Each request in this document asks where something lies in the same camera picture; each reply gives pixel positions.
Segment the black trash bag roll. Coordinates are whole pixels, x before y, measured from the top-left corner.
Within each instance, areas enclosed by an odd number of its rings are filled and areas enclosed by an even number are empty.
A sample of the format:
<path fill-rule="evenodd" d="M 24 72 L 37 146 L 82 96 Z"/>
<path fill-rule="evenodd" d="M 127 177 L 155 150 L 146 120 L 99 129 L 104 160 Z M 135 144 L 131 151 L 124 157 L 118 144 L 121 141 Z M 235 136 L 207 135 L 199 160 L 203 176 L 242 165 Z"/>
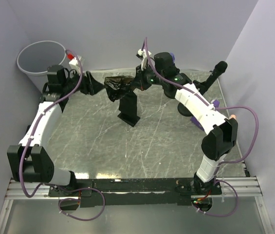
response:
<path fill-rule="evenodd" d="M 132 76 L 105 77 L 104 80 L 110 101 L 119 100 L 120 113 L 117 117 L 131 127 L 134 127 L 140 119 L 137 115 L 137 95 L 134 93 L 135 88 L 131 86 L 133 80 Z"/>

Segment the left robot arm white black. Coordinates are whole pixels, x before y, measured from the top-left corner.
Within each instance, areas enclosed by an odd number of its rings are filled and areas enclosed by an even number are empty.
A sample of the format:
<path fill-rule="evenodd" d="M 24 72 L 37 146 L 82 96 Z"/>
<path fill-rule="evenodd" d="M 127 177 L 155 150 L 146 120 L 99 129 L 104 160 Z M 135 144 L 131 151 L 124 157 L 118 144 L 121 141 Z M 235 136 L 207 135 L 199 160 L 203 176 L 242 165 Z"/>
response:
<path fill-rule="evenodd" d="M 89 71 L 68 70 L 62 65 L 48 67 L 47 79 L 32 124 L 18 145 L 11 145 L 7 150 L 13 179 L 20 183 L 28 198 L 33 194 L 26 190 L 26 182 L 59 186 L 67 196 L 77 192 L 74 172 L 56 167 L 46 146 L 57 119 L 73 93 L 80 91 L 93 96 L 104 89 L 104 85 L 96 81 Z"/>

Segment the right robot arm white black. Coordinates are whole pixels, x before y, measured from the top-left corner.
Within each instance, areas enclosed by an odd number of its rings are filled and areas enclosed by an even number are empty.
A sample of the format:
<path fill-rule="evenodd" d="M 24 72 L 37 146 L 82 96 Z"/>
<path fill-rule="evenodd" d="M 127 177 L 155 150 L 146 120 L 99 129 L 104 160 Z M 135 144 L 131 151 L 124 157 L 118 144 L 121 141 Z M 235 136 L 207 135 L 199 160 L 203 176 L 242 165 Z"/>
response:
<path fill-rule="evenodd" d="M 150 56 L 147 49 L 139 49 L 136 56 L 141 64 L 136 67 L 133 87 L 141 91 L 151 85 L 160 85 L 164 94 L 178 101 L 178 111 L 183 116 L 194 117 L 206 136 L 201 148 L 202 162 L 194 174 L 193 187 L 199 194 L 209 191 L 215 182 L 216 170 L 237 141 L 238 122 L 218 112 L 214 104 L 203 97 L 206 89 L 225 71 L 227 64 L 216 65 L 207 81 L 191 80 L 176 67 L 171 53 L 161 52 Z"/>

